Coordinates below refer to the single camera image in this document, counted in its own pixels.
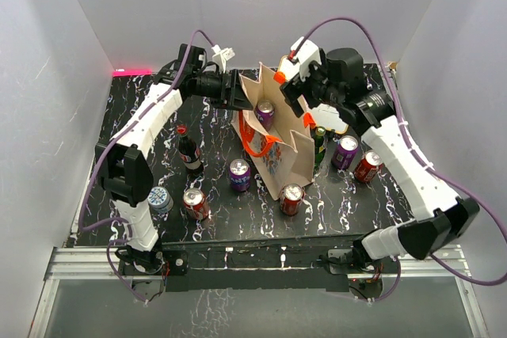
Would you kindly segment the green glass bottle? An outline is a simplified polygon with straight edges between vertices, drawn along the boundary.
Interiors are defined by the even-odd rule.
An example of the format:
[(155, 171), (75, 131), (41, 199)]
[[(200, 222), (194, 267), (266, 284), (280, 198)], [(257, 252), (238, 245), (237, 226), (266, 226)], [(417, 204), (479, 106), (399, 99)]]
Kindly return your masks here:
[(314, 171), (316, 172), (326, 155), (326, 129), (322, 126), (316, 126), (312, 132), (312, 137), (314, 139)]

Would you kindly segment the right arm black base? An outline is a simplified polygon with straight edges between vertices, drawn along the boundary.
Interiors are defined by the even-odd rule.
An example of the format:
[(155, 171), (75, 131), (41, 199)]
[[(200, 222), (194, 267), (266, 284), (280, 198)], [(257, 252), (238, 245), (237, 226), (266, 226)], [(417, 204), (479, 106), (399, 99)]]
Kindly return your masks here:
[(401, 267), (397, 259), (372, 259), (363, 249), (355, 247), (328, 249), (318, 256), (318, 264), (332, 275), (367, 275), (369, 283), (385, 274), (397, 274)]

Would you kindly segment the beige canvas tote bag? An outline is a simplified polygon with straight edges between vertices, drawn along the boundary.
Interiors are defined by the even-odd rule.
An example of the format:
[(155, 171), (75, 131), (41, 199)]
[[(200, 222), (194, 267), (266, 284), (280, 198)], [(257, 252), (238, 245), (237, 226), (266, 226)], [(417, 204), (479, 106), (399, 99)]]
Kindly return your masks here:
[(244, 150), (250, 156), (273, 199), (279, 199), (288, 184), (306, 187), (313, 182), (314, 140), (304, 117), (295, 116), (285, 103), (275, 71), (261, 64), (257, 80), (241, 75), (241, 86), (249, 102), (257, 106), (267, 100), (274, 105), (274, 121), (265, 130), (253, 111), (235, 112), (231, 121)]

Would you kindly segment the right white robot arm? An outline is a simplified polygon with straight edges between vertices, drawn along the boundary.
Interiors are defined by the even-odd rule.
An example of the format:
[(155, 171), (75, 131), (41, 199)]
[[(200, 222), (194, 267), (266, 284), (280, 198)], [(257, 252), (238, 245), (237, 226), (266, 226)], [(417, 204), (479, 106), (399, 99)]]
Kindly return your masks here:
[(414, 220), (377, 229), (354, 241), (353, 263), (371, 272), (388, 256), (410, 254), (423, 260), (461, 237), (479, 213), (479, 205), (462, 198), (429, 173), (429, 165), (414, 157), (400, 131), (395, 106), (384, 89), (373, 89), (364, 74), (362, 56), (353, 48), (324, 52), (313, 47), (295, 58), (283, 57), (274, 75), (292, 111), (299, 103), (310, 108), (327, 104), (361, 140), (379, 155), (409, 202)]

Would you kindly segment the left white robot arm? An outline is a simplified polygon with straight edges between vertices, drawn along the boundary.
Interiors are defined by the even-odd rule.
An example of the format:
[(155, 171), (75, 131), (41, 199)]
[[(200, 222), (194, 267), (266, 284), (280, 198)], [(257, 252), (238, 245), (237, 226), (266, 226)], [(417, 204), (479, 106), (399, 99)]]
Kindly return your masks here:
[(97, 181), (109, 194), (128, 229), (128, 245), (139, 251), (135, 262), (147, 274), (158, 272), (163, 254), (147, 198), (154, 177), (147, 158), (154, 141), (170, 117), (191, 96), (206, 97), (215, 108), (250, 110), (239, 73), (228, 70), (234, 57), (230, 47), (212, 47), (212, 57), (201, 47), (182, 44), (178, 57), (154, 76), (137, 111), (108, 144), (96, 146)]

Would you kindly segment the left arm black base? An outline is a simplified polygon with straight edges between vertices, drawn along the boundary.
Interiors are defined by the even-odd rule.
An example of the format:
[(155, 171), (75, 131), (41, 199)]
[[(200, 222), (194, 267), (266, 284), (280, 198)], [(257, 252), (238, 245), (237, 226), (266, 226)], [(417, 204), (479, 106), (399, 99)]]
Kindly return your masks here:
[(139, 251), (130, 245), (119, 247), (115, 256), (120, 260), (122, 275), (186, 275), (188, 271), (188, 254), (181, 250), (164, 249), (155, 246), (153, 250)]

